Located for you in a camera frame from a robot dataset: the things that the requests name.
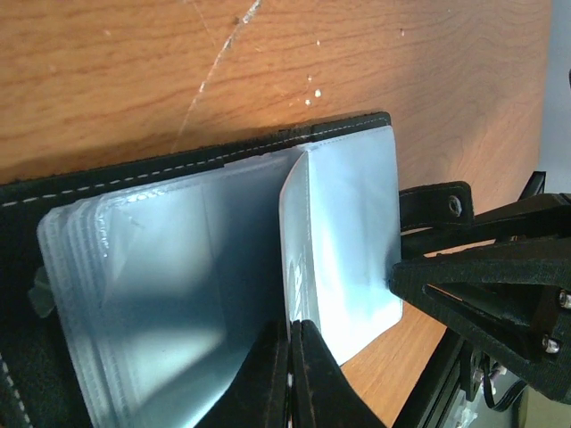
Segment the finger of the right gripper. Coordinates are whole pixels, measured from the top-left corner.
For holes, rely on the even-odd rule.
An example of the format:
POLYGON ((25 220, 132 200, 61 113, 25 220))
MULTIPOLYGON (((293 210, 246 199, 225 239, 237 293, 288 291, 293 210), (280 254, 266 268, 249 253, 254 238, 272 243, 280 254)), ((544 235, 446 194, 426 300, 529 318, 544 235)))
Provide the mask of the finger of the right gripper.
POLYGON ((570 195, 542 193, 475 217, 464 241, 504 240, 515 236, 570 237, 570 195))

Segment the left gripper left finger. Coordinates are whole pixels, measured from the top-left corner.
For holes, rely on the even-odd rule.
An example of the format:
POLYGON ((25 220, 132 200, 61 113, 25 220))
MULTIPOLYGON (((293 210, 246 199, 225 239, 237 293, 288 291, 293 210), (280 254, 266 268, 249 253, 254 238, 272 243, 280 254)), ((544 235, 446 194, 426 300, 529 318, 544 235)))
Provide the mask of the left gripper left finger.
POLYGON ((197 425, 285 427, 288 357, 284 324, 265 324, 232 383, 197 425))

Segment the black card holder wallet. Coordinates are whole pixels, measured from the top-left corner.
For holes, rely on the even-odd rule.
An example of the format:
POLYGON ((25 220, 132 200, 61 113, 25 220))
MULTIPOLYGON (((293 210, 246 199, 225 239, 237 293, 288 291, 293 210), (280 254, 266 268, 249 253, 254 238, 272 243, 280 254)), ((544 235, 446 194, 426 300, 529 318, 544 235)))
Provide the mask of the black card holder wallet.
POLYGON ((466 226, 463 182, 401 190, 390 116, 1 188, 1 424, 199 427, 263 326, 339 367, 396 325, 412 229, 466 226))

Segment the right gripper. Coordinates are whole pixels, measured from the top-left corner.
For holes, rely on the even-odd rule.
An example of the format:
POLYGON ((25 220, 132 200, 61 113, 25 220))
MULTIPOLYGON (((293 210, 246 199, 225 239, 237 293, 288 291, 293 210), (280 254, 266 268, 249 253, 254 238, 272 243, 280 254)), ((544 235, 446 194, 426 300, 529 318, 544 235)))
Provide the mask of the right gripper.
POLYGON ((559 300, 570 291, 569 239, 403 261, 389 288, 458 333, 443 335, 398 427, 468 427, 479 410, 509 412, 515 427, 530 390, 570 402, 570 311, 559 300))

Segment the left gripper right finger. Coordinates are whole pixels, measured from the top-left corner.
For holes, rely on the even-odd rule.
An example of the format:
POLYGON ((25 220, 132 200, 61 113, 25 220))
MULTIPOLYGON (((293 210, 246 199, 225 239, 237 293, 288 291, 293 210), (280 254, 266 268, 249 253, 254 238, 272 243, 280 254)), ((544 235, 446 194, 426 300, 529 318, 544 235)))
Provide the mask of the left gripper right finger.
POLYGON ((316 325, 291 325, 294 427, 382 427, 336 363, 316 325))

